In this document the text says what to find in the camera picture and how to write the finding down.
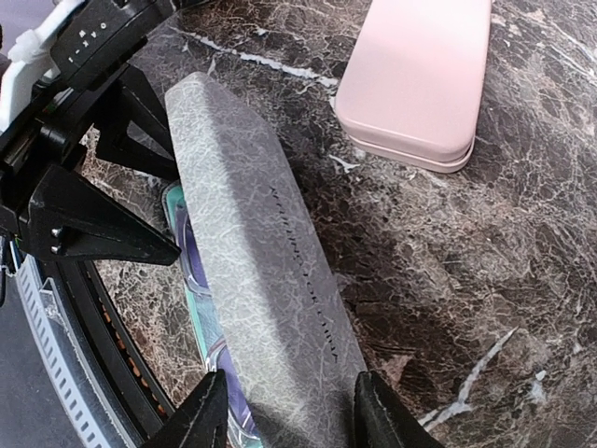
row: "marble countertop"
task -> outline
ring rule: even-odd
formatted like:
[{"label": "marble countertop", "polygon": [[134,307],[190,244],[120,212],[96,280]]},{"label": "marble countertop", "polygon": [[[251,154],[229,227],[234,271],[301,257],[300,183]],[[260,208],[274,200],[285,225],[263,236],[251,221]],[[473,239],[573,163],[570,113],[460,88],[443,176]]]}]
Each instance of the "marble countertop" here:
[{"label": "marble countertop", "polygon": [[[597,6],[496,0],[475,152],[437,175],[355,150],[330,101],[366,0],[226,0],[136,57],[160,95],[193,71],[279,134],[371,368],[447,447],[597,446]],[[165,230],[158,179],[91,160]],[[102,262],[175,402],[201,378],[177,267]]]}]

